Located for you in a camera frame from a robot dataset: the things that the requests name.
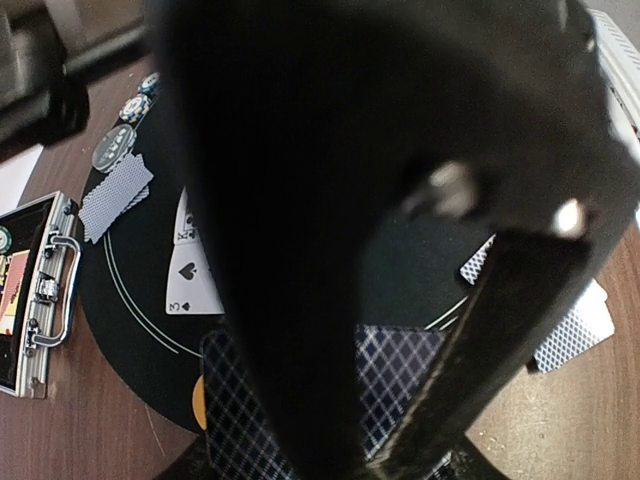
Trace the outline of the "blue chips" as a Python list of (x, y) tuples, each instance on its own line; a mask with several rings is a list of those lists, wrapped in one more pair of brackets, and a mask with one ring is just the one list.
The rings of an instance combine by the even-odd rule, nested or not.
[(138, 123), (148, 113), (151, 100), (144, 94), (137, 94), (126, 101), (119, 111), (119, 118), (129, 124)]

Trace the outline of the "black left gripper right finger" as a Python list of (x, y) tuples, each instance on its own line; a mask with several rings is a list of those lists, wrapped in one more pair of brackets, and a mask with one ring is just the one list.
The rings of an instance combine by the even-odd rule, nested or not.
[(448, 453), (439, 468), (439, 478), (446, 480), (508, 480), (480, 450), (463, 437)]

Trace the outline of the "orange big blind button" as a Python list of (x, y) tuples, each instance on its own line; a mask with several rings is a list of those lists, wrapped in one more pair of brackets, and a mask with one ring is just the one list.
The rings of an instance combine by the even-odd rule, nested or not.
[(192, 411), (199, 427), (207, 428), (204, 376), (200, 375), (194, 385), (191, 399)]

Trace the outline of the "card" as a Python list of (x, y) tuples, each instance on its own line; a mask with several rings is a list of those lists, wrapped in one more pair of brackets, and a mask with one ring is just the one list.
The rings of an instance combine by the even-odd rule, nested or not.
[(102, 193), (108, 192), (115, 195), (118, 195), (118, 191), (123, 193), (125, 199), (115, 207), (115, 212), (118, 212), (132, 197), (148, 186), (153, 177), (141, 154), (127, 154), (95, 188), (98, 188), (97, 192)]
[(607, 307), (608, 295), (592, 280), (574, 306), (538, 347), (531, 369), (549, 373), (585, 353), (615, 333)]
[(487, 239), (481, 245), (481, 247), (460, 267), (459, 273), (469, 285), (473, 286), (479, 278), (488, 252), (494, 243), (495, 237), (496, 235), (492, 235), (489, 239)]
[(96, 244), (103, 237), (116, 219), (145, 200), (150, 193), (149, 186), (145, 186), (120, 211), (115, 212), (116, 205), (125, 199), (123, 193), (118, 191), (118, 195), (115, 195), (97, 190), (98, 188), (95, 188), (85, 196), (79, 214), (84, 225), (84, 241), (92, 244)]

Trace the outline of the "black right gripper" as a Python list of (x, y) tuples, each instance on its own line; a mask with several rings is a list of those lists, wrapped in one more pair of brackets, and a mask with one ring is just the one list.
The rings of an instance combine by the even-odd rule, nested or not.
[[(302, 479), (419, 477), (606, 264), (635, 162), (578, 1), (153, 1), (160, 111), (239, 350)], [(391, 210), (496, 234), (390, 442), (357, 425), (363, 253)]]

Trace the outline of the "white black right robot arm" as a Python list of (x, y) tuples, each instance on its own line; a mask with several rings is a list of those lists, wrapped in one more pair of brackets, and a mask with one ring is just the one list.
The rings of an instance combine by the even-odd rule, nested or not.
[[(1, 154), (82, 132), (87, 86), (152, 53), (226, 319), (301, 479), (496, 470), (465, 433), (604, 266), (639, 202), (577, 1), (154, 1), (82, 39), (63, 4), (1, 5)], [(392, 211), (495, 243), (407, 413), (358, 424), (365, 251)]]

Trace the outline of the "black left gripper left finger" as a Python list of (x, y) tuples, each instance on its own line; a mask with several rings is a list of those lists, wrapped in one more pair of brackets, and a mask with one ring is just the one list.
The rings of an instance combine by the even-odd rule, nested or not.
[(212, 480), (216, 474), (209, 463), (207, 441), (204, 433), (177, 457), (154, 480)]

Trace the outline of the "king of clubs card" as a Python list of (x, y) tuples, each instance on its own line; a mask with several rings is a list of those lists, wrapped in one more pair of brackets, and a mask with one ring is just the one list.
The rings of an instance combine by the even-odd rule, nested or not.
[(174, 245), (181, 246), (199, 241), (199, 232), (189, 207), (188, 193), (183, 189), (174, 221)]

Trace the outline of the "blue patterned card deck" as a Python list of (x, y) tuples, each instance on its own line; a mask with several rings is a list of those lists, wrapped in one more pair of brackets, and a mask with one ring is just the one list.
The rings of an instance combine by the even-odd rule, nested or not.
[[(363, 450), (372, 459), (406, 413), (444, 333), (408, 327), (355, 330)], [(219, 479), (294, 479), (230, 334), (216, 330), (202, 346), (206, 440)]]

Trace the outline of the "three of spades card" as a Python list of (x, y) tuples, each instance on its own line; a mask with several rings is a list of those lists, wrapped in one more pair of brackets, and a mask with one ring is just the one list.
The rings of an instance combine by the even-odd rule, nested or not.
[(220, 301), (209, 264), (199, 243), (174, 247), (166, 289), (167, 315), (220, 315)]

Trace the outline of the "green chips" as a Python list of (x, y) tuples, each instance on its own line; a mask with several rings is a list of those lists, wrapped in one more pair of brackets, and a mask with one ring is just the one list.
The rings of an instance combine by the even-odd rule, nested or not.
[(139, 94), (145, 95), (149, 98), (153, 98), (157, 95), (160, 85), (160, 74), (153, 72), (144, 77), (138, 85), (137, 91)]

